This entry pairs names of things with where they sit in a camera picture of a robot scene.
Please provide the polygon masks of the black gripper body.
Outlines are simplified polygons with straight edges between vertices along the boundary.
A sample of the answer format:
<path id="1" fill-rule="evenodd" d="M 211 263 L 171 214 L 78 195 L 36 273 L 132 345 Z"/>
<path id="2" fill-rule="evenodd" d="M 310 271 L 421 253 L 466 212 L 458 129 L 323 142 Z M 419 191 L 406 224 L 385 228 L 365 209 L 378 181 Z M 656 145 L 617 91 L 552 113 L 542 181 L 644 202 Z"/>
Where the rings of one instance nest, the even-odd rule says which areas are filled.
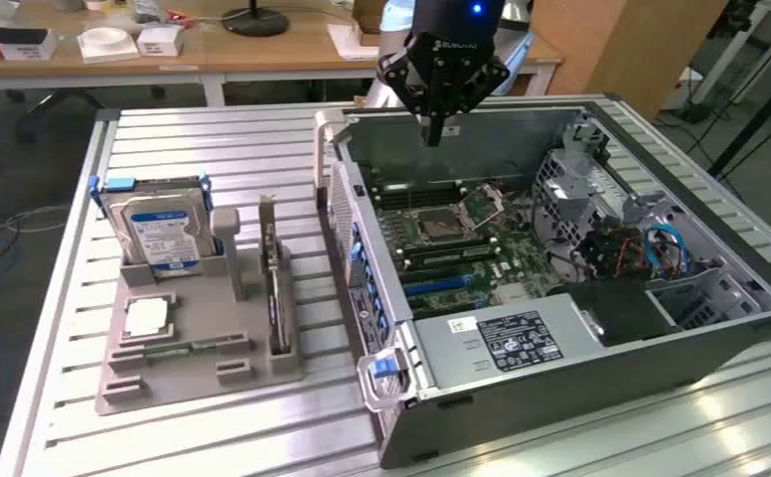
<path id="1" fill-rule="evenodd" d="M 469 58 L 485 63 L 496 54 L 501 1 L 419 1 L 406 48 L 414 66 L 427 83 L 433 118 L 433 70 L 441 60 Z"/>

